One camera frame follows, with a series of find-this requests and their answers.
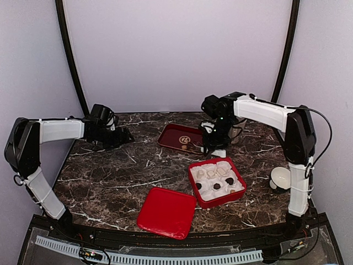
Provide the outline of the red box with liners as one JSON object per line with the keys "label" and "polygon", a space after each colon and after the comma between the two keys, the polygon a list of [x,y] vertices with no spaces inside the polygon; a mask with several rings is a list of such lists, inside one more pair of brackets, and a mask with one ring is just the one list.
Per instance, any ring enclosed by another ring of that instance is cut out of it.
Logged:
{"label": "red box with liners", "polygon": [[[220,176],[217,169],[223,168],[227,174]],[[207,171],[215,171],[215,178],[207,178]],[[190,184],[195,193],[198,204],[201,208],[213,208],[228,202],[239,200],[247,190],[247,185],[237,171],[233,161],[229,157],[213,158],[206,161],[193,163],[188,167],[188,176]],[[233,185],[226,182],[227,178],[233,178]],[[196,187],[196,183],[201,183],[201,189]],[[218,183],[221,187],[218,190],[213,185]]]}

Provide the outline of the dark cylinder chocolate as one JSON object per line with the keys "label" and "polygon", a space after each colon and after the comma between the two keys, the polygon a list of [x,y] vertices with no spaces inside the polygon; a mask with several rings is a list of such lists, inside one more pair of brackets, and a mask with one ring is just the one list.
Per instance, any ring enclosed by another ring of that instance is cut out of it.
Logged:
{"label": "dark cylinder chocolate", "polygon": [[229,177],[229,178],[226,179],[226,182],[231,186],[234,183],[234,179]]}

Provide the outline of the dark heart chocolate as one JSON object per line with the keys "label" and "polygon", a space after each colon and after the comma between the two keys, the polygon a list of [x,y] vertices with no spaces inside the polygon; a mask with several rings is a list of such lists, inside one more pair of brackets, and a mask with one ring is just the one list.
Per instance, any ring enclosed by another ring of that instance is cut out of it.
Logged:
{"label": "dark heart chocolate", "polygon": [[214,188],[215,190],[220,189],[220,187],[221,187],[221,186],[220,186],[218,183],[216,183],[216,184],[213,185],[213,188]]}

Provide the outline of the red box lid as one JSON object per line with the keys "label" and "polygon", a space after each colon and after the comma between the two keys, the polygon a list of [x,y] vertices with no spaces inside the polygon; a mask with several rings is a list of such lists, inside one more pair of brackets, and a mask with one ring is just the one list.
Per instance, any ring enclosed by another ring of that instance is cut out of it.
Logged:
{"label": "red box lid", "polygon": [[137,217],[137,226],[176,240],[187,238],[194,218],[196,198],[160,187],[152,188]]}

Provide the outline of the metal tongs white handles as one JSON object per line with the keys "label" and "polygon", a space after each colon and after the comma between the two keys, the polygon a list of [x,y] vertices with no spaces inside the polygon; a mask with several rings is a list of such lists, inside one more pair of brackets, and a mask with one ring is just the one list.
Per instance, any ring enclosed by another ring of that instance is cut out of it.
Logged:
{"label": "metal tongs white handles", "polygon": [[204,146],[202,143],[197,141],[193,141],[191,142],[191,144],[197,150],[198,153],[201,153],[204,156],[211,155],[220,158],[225,158],[227,154],[225,149],[219,149],[209,145]]}

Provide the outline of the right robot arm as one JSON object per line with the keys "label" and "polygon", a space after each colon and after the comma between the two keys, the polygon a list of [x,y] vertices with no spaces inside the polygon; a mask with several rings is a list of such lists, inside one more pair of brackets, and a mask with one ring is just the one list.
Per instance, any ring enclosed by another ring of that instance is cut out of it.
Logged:
{"label": "right robot arm", "polygon": [[267,102],[253,94],[233,92],[223,97],[210,95],[201,110],[212,120],[202,121],[203,153],[225,149],[231,142],[229,131],[242,120],[253,120],[272,127],[290,168],[290,202],[281,234],[294,239],[303,230],[313,190],[313,170],[317,137],[311,114],[314,110],[300,105],[285,106]]}

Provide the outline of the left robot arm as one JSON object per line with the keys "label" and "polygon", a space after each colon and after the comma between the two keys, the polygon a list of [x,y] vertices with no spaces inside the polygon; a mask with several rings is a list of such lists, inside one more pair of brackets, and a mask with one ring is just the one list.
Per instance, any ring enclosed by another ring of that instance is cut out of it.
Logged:
{"label": "left robot arm", "polygon": [[24,186],[31,199],[56,225],[56,231],[66,241],[78,236],[73,217],[48,183],[41,168],[41,149],[47,142],[84,139],[99,142],[104,149],[115,149],[134,142],[126,127],[117,127],[114,119],[106,123],[95,119],[27,119],[18,118],[10,132],[4,157],[15,172],[14,181]]}

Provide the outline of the cream mug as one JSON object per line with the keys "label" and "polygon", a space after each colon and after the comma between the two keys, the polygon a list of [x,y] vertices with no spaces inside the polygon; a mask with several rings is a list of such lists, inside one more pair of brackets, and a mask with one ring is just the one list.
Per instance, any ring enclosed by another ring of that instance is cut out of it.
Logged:
{"label": "cream mug", "polygon": [[245,128],[247,120],[246,119],[242,119],[240,122],[238,122],[237,124],[234,124],[229,133],[228,136],[231,138],[231,143],[232,144],[237,144],[240,141],[240,136],[242,134],[242,131]]}

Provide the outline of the dark red tray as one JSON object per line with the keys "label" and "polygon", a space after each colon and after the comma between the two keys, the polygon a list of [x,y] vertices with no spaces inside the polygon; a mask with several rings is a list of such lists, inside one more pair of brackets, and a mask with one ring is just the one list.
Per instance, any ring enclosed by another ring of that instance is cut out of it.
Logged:
{"label": "dark red tray", "polygon": [[[173,123],[165,126],[157,140],[158,144],[163,147],[202,155],[192,146],[193,141],[202,143],[202,132],[199,129]],[[186,145],[188,149],[182,150],[183,145]]]}

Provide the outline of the white bowl dark base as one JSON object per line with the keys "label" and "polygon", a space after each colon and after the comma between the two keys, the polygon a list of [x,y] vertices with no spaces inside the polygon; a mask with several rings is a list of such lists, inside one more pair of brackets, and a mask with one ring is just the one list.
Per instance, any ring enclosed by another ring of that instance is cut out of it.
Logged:
{"label": "white bowl dark base", "polygon": [[270,174],[269,185],[275,193],[287,192],[291,187],[290,171],[284,167],[274,168]]}

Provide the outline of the left black frame post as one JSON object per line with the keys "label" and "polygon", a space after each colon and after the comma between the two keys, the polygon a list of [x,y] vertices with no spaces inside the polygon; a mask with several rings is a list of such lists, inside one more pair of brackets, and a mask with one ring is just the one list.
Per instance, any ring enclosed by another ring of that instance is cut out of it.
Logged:
{"label": "left black frame post", "polygon": [[79,79],[79,74],[77,71],[76,62],[75,62],[72,47],[71,47],[68,26],[67,26],[66,16],[65,16],[64,2],[62,0],[55,0],[55,6],[56,6],[56,13],[57,13],[57,19],[59,23],[63,48],[65,51],[66,60],[68,63],[69,71],[74,85],[74,90],[76,92],[76,96],[78,98],[79,105],[81,107],[81,111],[83,115],[87,115],[89,114],[89,108],[84,96],[84,92]]}

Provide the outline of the black frame post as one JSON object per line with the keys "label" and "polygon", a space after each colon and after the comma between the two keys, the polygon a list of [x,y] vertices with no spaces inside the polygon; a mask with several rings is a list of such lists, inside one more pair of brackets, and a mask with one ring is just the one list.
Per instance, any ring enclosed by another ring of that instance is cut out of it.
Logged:
{"label": "black frame post", "polygon": [[76,92],[76,96],[78,98],[79,105],[81,107],[81,111],[83,115],[87,115],[89,114],[89,108],[84,96],[84,92],[79,79],[79,74],[77,71],[76,62],[75,62],[72,47],[71,47],[68,26],[67,26],[66,16],[65,16],[64,2],[62,0],[55,0],[55,6],[56,6],[56,13],[57,13],[57,19],[59,23],[63,48],[65,51],[66,60],[68,63],[69,71],[74,85],[74,90]]}
{"label": "black frame post", "polygon": [[282,54],[282,59],[281,59],[277,79],[275,82],[275,87],[271,96],[271,102],[273,103],[277,103],[279,100],[284,79],[286,76],[286,72],[287,72],[287,68],[288,68],[288,64],[291,56],[291,51],[292,51],[292,45],[295,38],[300,2],[301,2],[300,0],[292,1],[285,46]]}

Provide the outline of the right black frame post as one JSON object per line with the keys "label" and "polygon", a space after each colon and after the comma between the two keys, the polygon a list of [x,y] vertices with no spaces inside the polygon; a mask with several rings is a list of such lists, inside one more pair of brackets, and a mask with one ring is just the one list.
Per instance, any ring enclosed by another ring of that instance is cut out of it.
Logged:
{"label": "right black frame post", "polygon": [[282,59],[281,59],[277,79],[275,82],[275,87],[271,96],[271,102],[273,103],[277,103],[279,100],[284,79],[286,76],[286,72],[287,72],[287,68],[288,68],[288,64],[291,56],[291,51],[292,51],[292,45],[295,38],[300,2],[301,2],[300,0],[292,1],[285,46],[282,54]]}

